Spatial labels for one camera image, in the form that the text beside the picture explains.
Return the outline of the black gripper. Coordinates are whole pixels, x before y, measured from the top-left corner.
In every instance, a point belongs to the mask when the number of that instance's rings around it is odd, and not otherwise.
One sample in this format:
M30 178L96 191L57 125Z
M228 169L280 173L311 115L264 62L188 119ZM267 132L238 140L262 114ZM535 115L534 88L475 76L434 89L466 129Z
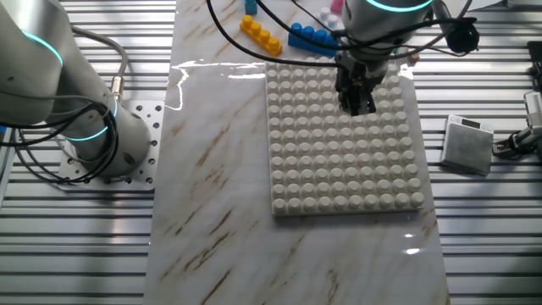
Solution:
M372 92L384 79L386 62L373 60L359 62L349 53L338 53L335 62L339 65L335 89L338 92L341 109L351 111L352 116L374 114L376 106ZM353 94L352 110L348 93L350 89L360 90Z

